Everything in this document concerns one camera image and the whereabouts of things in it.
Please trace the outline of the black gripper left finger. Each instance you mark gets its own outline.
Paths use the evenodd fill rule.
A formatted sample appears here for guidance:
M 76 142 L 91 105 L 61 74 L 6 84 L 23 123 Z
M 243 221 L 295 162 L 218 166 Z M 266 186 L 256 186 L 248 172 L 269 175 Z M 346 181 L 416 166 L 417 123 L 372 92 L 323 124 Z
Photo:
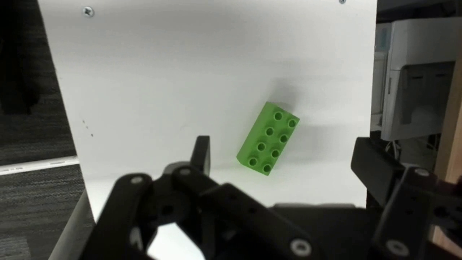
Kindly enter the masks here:
M 167 165 L 157 179 L 117 179 L 79 260 L 154 260 L 157 230 L 175 224 L 205 260 L 323 260 L 299 225 L 231 183 L 209 178 L 211 139 L 195 140 L 189 160 Z

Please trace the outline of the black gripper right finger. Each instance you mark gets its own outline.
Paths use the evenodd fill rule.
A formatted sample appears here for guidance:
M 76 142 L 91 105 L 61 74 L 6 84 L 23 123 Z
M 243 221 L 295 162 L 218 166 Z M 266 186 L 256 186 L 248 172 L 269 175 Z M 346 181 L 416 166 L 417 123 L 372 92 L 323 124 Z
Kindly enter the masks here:
M 351 169 L 367 188 L 371 209 L 380 212 L 371 241 L 372 260 L 458 260 L 430 241 L 439 227 L 456 246 L 462 243 L 461 182 L 449 183 L 423 168 L 406 168 L 378 139 L 358 137 Z

